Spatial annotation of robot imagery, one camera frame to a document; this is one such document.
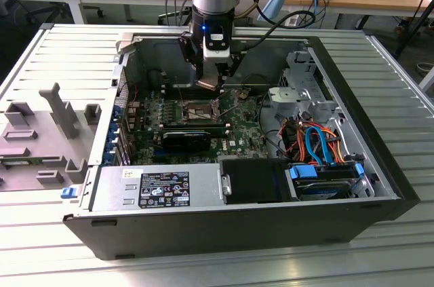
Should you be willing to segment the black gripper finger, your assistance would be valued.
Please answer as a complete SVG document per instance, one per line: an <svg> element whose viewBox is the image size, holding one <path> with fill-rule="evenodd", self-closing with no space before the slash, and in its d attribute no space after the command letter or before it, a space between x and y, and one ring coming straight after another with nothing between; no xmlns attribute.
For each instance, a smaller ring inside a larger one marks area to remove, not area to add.
<svg viewBox="0 0 434 287"><path fill-rule="evenodd" d="M195 83L203 77L203 46L198 38L192 33L182 33L178 37L184 61L190 63L195 71Z"/></svg>
<svg viewBox="0 0 434 287"><path fill-rule="evenodd" d="M236 73L244 56L245 52L228 52L218 58L218 61L216 62L216 68L218 71L217 90L224 85L228 77L232 77Z"/></svg>

